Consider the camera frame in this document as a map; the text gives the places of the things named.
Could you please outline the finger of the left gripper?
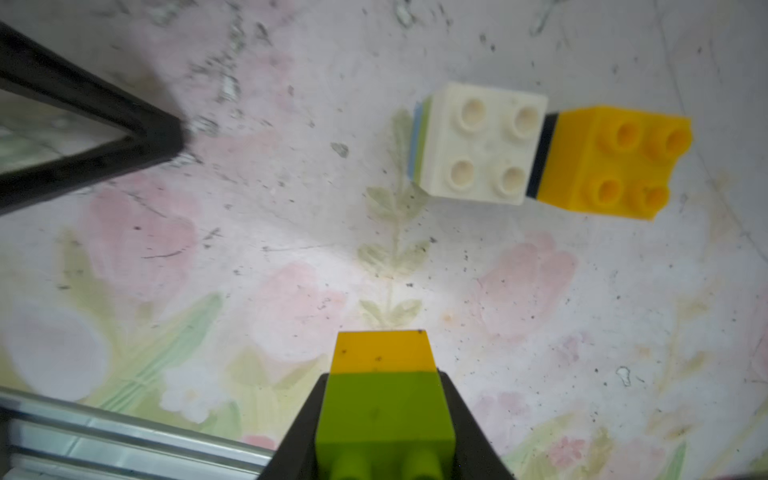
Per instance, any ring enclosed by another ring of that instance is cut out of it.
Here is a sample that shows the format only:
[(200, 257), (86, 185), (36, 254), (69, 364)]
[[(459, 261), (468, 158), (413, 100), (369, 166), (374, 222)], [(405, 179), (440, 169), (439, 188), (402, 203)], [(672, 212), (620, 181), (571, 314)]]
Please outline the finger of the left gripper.
[(181, 120), (1, 26), (4, 214), (168, 161)]

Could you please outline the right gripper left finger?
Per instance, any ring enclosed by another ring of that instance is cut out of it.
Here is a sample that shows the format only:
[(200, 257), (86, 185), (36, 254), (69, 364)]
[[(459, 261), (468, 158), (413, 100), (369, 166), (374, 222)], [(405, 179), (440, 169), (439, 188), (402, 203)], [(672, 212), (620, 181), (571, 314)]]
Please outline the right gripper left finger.
[(258, 480), (318, 480), (315, 435), (329, 374), (321, 374)]

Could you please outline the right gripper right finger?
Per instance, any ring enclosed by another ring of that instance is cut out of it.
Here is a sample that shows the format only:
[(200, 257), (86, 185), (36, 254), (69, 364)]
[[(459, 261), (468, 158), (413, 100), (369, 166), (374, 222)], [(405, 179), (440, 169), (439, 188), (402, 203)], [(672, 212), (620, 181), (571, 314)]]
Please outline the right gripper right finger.
[(438, 371), (452, 425), (455, 453), (449, 478), (452, 480), (515, 480), (480, 425), (473, 417), (449, 375)]

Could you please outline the green lego brick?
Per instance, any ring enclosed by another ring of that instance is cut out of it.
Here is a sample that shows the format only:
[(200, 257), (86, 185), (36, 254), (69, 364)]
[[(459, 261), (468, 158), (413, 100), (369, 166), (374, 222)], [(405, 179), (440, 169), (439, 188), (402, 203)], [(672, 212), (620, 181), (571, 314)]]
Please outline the green lego brick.
[(448, 479), (455, 449), (437, 372), (328, 377), (315, 436), (322, 479)]

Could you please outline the yellow lego brick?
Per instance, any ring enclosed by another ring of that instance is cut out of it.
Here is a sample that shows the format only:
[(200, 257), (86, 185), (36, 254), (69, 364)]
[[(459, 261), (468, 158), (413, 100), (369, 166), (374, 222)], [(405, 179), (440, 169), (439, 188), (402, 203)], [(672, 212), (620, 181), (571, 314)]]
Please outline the yellow lego brick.
[(330, 367), (332, 375), (436, 371), (425, 330), (340, 332)]
[(572, 212), (652, 220), (692, 143), (683, 116), (612, 106), (549, 113), (526, 195)]

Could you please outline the blue long lego brick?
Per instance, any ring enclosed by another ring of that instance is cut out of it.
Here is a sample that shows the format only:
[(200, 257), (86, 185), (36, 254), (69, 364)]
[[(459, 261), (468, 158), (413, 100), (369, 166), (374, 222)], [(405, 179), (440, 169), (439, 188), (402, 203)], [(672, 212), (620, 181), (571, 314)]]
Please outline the blue long lego brick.
[(412, 122), (409, 157), (408, 157), (408, 168), (407, 168), (408, 178), (411, 181), (415, 179), (415, 170), (416, 170), (416, 163), (417, 163), (418, 149), (419, 149), (419, 135), (420, 135), (422, 119), (423, 119), (424, 104), (425, 102), (418, 103), (413, 113), (413, 122)]

